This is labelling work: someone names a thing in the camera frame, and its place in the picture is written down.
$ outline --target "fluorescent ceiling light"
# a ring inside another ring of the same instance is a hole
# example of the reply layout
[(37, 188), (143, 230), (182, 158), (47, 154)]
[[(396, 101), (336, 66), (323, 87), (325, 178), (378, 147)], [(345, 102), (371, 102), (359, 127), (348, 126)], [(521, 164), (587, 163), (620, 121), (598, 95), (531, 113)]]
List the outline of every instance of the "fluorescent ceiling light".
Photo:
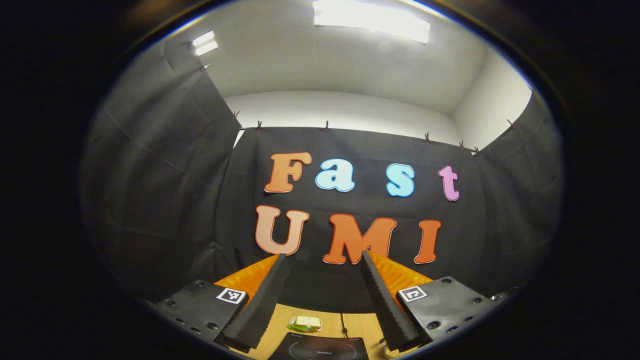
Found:
[(314, 24), (379, 31), (426, 44), (429, 23), (408, 12), (354, 0), (316, 0)]
[(196, 55), (201, 56), (218, 48), (218, 43), (215, 41), (204, 44), (203, 46), (196, 47)]
[(193, 46), (198, 47), (199, 45), (202, 45), (202, 44), (206, 43), (209, 40), (213, 40), (213, 31), (210, 31), (208, 33), (205, 33), (205, 34), (200, 35), (199, 37), (197, 37), (193, 41)]

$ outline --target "black fabric backdrop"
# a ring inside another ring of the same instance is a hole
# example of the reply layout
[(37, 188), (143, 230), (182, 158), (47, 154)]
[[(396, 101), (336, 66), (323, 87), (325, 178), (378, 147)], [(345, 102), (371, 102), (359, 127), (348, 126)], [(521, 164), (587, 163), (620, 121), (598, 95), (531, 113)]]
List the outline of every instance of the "black fabric backdrop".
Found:
[[(281, 298), (309, 309), (372, 311), (359, 265), (322, 260), (335, 213), (353, 215), (363, 234), (376, 218), (393, 218), (391, 259), (428, 277), (453, 276), (485, 295), (526, 280), (548, 251), (564, 182), (560, 137), (536, 94), (516, 128), (480, 157), (418, 138), (314, 128), (249, 129), (233, 149), (239, 124), (201, 68), (190, 42), (151, 47), (104, 100), (88, 136), (79, 179), (87, 229), (134, 294), (159, 300), (190, 280), (215, 281), (269, 256), (255, 242), (258, 205), (280, 209), (273, 231), (280, 243), (286, 211), (310, 214)], [(312, 155), (290, 193), (263, 191), (276, 152)], [(350, 192), (316, 186), (320, 164), (330, 158), (353, 164)], [(413, 167), (410, 197), (387, 193), (391, 163)], [(442, 191), (438, 171), (446, 165), (458, 174), (456, 202)], [(427, 219), (442, 223), (437, 258), (416, 265), (419, 223)]]

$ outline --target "wooden table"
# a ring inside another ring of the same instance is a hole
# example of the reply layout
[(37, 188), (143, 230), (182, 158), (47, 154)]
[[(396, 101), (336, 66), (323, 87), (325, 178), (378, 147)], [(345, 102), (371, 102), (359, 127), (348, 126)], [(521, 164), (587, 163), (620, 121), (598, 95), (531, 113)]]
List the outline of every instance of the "wooden table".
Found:
[[(313, 316), (320, 318), (322, 321), (322, 330), (320, 332), (301, 332), (301, 334), (325, 338), (344, 337), (340, 313), (324, 313), (322, 311), (298, 309), (277, 304), (267, 331), (258, 344), (258, 348), (251, 349), (249, 354), (242, 352), (240, 354), (248, 355), (256, 360), (268, 359), (284, 339), (285, 334), (296, 332), (287, 328), (289, 319), (294, 316)], [(379, 343), (383, 337), (382, 330), (375, 314), (343, 314), (342, 317), (344, 319), (344, 327), (349, 331), (349, 337), (362, 338), (364, 340), (370, 360), (386, 360), (386, 357), (382, 354), (383, 345)]]

